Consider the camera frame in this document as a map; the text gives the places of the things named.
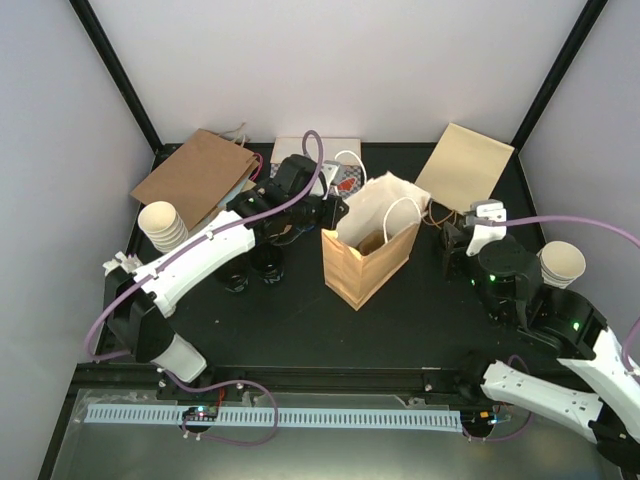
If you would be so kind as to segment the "orange paper bag white handles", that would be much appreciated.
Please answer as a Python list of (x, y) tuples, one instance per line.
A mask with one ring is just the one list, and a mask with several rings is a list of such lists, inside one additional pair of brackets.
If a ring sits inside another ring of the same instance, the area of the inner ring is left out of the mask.
[(347, 215), (321, 231), (325, 285), (359, 310), (409, 260), (431, 195), (387, 172), (369, 179)]

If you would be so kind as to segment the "single pulp cup carrier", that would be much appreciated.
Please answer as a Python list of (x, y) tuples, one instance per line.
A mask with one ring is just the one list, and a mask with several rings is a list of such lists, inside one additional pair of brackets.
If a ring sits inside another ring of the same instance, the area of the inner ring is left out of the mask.
[(368, 234), (356, 247), (363, 256), (368, 256), (385, 244), (384, 232), (375, 230)]

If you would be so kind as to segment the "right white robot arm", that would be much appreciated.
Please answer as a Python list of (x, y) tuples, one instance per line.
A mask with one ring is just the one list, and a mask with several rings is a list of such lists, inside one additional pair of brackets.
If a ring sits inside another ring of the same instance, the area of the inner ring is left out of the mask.
[(468, 276), (490, 320), (568, 368), (588, 386), (553, 384), (479, 352), (467, 354), (454, 379), (457, 396), (511, 403), (576, 432), (622, 471), (639, 471), (639, 384), (605, 317), (582, 295), (548, 285), (540, 258), (513, 236), (482, 239), (445, 223), (443, 269)]

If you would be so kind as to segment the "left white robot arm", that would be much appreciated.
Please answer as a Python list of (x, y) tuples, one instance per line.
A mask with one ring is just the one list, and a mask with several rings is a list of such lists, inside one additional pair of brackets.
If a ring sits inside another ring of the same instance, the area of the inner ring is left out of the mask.
[(142, 265), (117, 254), (104, 265), (102, 320), (136, 361), (173, 374), (191, 398), (207, 397), (215, 376), (205, 357), (170, 325), (177, 303), (256, 246), (294, 231), (335, 227), (349, 208), (330, 192), (330, 183), (314, 160), (295, 154), (274, 177), (236, 195), (201, 231), (160, 258)]

